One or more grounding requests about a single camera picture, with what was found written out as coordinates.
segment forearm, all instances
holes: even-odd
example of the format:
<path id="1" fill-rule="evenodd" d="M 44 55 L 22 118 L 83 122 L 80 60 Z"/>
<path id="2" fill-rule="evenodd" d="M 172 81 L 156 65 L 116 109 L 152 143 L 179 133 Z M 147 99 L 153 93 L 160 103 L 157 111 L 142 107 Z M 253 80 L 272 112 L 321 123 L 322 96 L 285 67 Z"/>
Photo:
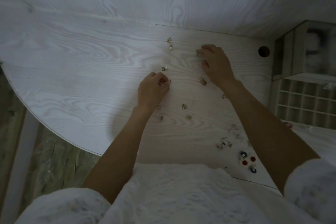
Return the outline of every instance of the forearm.
<path id="1" fill-rule="evenodd" d="M 303 162 L 320 158 L 296 133 L 263 106 L 240 81 L 222 88 L 253 149 L 281 193 L 288 176 Z"/>
<path id="2" fill-rule="evenodd" d="M 139 107 L 132 115 L 82 184 L 113 203 L 132 176 L 142 133 L 150 113 Z"/>

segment hand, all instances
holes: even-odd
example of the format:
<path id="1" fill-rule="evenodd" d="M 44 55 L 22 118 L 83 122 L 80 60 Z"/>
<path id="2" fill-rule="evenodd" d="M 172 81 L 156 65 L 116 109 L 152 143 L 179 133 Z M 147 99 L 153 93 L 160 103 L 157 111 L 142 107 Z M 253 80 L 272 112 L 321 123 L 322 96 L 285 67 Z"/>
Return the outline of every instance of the hand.
<path id="1" fill-rule="evenodd" d="M 151 72 L 140 82 L 137 107 L 151 115 L 167 94 L 169 86 L 170 81 L 163 73 Z"/>
<path id="2" fill-rule="evenodd" d="M 230 61 L 221 47 L 213 44 L 202 45 L 196 52 L 204 57 L 202 67 L 217 87 L 224 91 L 225 85 L 235 80 Z"/>

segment grid compartment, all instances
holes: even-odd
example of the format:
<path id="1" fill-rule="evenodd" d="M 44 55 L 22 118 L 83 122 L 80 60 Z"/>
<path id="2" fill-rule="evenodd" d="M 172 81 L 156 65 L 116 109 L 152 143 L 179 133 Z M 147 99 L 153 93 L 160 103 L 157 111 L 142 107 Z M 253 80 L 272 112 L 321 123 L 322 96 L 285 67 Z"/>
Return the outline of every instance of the grid compartment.
<path id="1" fill-rule="evenodd" d="M 323 87 L 281 79 L 276 88 L 275 115 L 289 122 L 336 130 L 336 89 L 324 90 Z"/>

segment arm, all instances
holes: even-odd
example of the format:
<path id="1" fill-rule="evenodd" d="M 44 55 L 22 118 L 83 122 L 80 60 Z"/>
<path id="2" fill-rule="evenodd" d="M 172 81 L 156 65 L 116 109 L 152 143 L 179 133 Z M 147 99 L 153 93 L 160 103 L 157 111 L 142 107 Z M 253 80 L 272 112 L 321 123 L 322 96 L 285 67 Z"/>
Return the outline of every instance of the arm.
<path id="1" fill-rule="evenodd" d="M 82 188 L 103 195 L 111 204 L 132 176 L 135 159 L 145 126 L 169 90 L 163 73 L 150 73 L 138 88 L 138 104 L 131 117 L 93 167 Z"/>
<path id="2" fill-rule="evenodd" d="M 253 149 L 284 194 L 286 180 L 292 171 L 305 161 L 320 157 L 235 79 L 229 59 L 221 48 L 203 45 L 197 53 L 203 55 L 204 71 L 232 103 Z"/>

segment person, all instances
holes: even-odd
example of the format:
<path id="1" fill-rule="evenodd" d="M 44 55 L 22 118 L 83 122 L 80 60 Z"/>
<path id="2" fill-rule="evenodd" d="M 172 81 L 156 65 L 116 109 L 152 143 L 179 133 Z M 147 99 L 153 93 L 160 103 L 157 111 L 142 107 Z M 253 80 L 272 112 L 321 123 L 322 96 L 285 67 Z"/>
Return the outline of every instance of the person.
<path id="1" fill-rule="evenodd" d="M 37 198 L 17 223 L 276 223 L 282 216 L 287 223 L 336 223 L 336 167 L 235 79 L 220 47 L 203 45 L 197 53 L 284 197 L 267 189 L 244 192 L 224 170 L 205 165 L 135 164 L 146 123 L 170 86 L 163 73 L 152 72 L 139 85 L 128 122 L 82 187 Z M 261 207 L 255 199 L 266 194 Z"/>

